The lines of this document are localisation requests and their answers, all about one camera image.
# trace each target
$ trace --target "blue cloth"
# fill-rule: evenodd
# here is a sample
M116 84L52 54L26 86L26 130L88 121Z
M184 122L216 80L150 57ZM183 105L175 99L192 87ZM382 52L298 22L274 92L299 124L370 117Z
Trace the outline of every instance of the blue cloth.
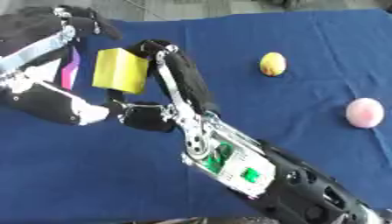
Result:
M252 137L292 151L333 175L372 207L392 207L392 21L381 10L295 12L179 21L116 22L114 42L84 45L75 91L94 103L98 49L168 39L195 60L222 118ZM287 72L261 75L268 52ZM375 129L345 120L354 98L381 101ZM166 103L149 80L131 100ZM0 222L124 221L256 215L223 185L180 161L183 137L123 127L117 121L68 127L1 108Z

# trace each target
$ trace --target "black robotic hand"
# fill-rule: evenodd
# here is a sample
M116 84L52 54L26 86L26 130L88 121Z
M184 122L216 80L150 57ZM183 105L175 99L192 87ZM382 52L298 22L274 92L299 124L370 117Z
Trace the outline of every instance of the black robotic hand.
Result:
M205 111L218 113L218 107L212 103L212 95L200 76L195 64L186 57L184 52L177 49L170 51L174 46L168 41L149 39L127 48L128 51L143 58L150 59L148 77L154 77L163 93L173 102L174 95L178 94L184 102L190 102L197 113ZM173 82L164 80L160 73L160 66L164 62L169 69ZM123 95L115 90L109 90L109 97L119 102L124 101ZM122 123L140 130L156 130L169 132L175 127L173 120L163 118L164 106L156 102L136 102L130 104L123 115Z
M0 16L0 27L0 93L5 104L47 121L72 125L122 113L118 104L91 105L71 91L69 70L79 60L75 42L91 34L121 37L96 11L66 5L30 7Z

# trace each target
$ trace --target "robotic arm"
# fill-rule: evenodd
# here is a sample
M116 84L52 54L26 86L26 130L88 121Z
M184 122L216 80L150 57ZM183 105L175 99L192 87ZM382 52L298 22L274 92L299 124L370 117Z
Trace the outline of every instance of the robotic arm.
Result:
M333 178L224 123L196 66L175 45L156 40L139 45L152 57L151 73L171 99L167 106L155 106L154 119L184 132L185 164L283 224L388 223ZM134 127L124 122L134 111L132 105L121 121Z

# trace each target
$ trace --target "pink object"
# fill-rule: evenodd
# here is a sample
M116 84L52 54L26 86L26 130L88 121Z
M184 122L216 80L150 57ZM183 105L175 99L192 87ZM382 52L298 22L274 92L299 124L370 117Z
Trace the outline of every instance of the pink object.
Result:
M374 99L360 98L348 104L347 120L357 128L370 129L384 118L384 108Z

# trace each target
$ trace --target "green circuit board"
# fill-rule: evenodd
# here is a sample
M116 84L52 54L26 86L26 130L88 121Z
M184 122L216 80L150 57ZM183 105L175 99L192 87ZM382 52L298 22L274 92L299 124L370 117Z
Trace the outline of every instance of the green circuit board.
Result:
M226 161L233 154L233 145L226 142L220 142L220 145L204 159L203 165L213 173L218 174Z

